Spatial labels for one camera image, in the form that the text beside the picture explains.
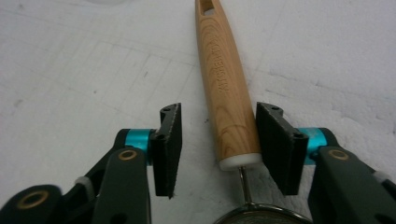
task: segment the white surface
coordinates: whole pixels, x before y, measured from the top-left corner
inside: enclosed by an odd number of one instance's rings
[[[238,156],[232,156],[227,159],[219,161],[219,167],[222,171],[238,170],[241,166],[253,166],[262,164],[261,153],[250,153]]]
[[[158,128],[182,103],[176,197],[152,191],[153,223],[212,223],[242,204],[236,173],[215,162],[192,0],[0,1],[0,204],[37,184],[67,192],[121,128]],[[396,180],[396,3],[223,1],[252,105],[282,107],[295,127],[322,126]],[[249,171],[254,202],[309,216]]]

